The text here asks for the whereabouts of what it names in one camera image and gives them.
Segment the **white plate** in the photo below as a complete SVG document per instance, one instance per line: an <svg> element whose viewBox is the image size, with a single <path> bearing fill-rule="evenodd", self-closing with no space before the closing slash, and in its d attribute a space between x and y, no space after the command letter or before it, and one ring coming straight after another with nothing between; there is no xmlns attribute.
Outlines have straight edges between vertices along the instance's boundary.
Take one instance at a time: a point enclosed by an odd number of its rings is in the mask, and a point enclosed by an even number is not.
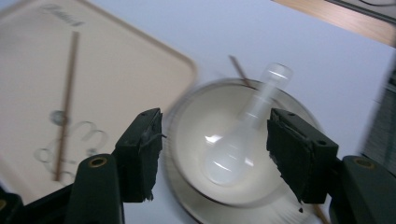
<svg viewBox="0 0 396 224"><path fill-rule="evenodd" d="M175 109L165 157L167 175L180 203L201 222L301 223L313 213L312 207L305 205L303 213L298 211L301 205L269 160L265 123L250 156L254 166L248 168L243 181L222 187L203 174L205 136L226 131L253 93L238 79L224 80L193 92ZM318 127L309 112L285 92L278 95L273 107L289 110Z"/></svg>

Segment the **tray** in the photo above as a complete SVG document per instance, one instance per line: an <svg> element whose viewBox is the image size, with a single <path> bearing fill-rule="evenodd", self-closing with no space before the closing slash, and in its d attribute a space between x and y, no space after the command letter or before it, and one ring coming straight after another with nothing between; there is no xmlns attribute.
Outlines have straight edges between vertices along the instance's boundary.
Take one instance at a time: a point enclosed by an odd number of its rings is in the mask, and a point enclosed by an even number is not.
<svg viewBox="0 0 396 224"><path fill-rule="evenodd" d="M25 203L72 183L80 161L112 152L140 112L166 113L196 77L189 58L87 1L19 2L0 12L0 34L0 176Z"/></svg>

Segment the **wooden skewer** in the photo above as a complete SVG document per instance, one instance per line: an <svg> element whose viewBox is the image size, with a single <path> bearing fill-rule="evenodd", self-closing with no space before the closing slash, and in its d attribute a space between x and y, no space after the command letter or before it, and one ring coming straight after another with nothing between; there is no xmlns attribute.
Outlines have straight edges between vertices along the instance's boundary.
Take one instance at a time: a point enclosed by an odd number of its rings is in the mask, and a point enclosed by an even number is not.
<svg viewBox="0 0 396 224"><path fill-rule="evenodd" d="M64 118L62 120L62 126L58 134L59 145L58 145L58 154L57 154L56 167L55 167L55 177L54 177L55 181L59 181L61 179L61 171L63 168L62 160L64 157L64 150L66 148L67 124L69 120L70 105L72 101L72 90L73 90L73 82L75 77L78 38L79 38L79 32L74 31L71 39L71 47L69 52L67 74L66 74L67 80L64 90Z"/></svg>
<svg viewBox="0 0 396 224"><path fill-rule="evenodd" d="M235 67L236 71L238 72L238 75L242 78L242 81L244 81L245 85L247 85L250 88L256 89L248 83L248 77L245 75L244 71L242 70L241 65L239 65L239 62L236 60L236 58L232 55L229 56L231 59L231 62L233 63L233 66Z"/></svg>

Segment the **white surface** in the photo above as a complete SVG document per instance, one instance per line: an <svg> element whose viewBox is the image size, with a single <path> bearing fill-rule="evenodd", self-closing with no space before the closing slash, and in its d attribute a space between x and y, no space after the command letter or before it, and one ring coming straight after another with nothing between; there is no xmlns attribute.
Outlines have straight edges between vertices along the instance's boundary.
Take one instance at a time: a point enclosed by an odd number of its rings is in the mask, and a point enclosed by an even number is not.
<svg viewBox="0 0 396 224"><path fill-rule="evenodd" d="M228 55L251 78L269 62L294 72L286 92L303 103L340 145L357 153L377 106L394 49L268 0L94 0L197 62L197 85L237 77ZM157 175L155 200L126 204L127 223L194 223Z"/></svg>

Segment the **white bowl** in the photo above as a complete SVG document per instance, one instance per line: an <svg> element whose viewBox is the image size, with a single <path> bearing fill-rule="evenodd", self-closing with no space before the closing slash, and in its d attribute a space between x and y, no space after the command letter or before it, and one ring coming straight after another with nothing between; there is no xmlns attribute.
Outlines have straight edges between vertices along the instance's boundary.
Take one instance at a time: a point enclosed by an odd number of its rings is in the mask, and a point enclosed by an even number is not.
<svg viewBox="0 0 396 224"><path fill-rule="evenodd" d="M257 81L250 81L259 87ZM237 122L239 114L254 94L239 79L227 79L208 85L188 96L175 111L169 129L168 150L183 178L206 198L232 206L263 205L276 200L286 185L266 150L266 119L258 130L259 137L252 143L253 152L247 156L247 171L237 183L222 186L205 175L205 153L208 140L222 135ZM314 127L317 123L294 98L281 92L273 107L289 110Z"/></svg>

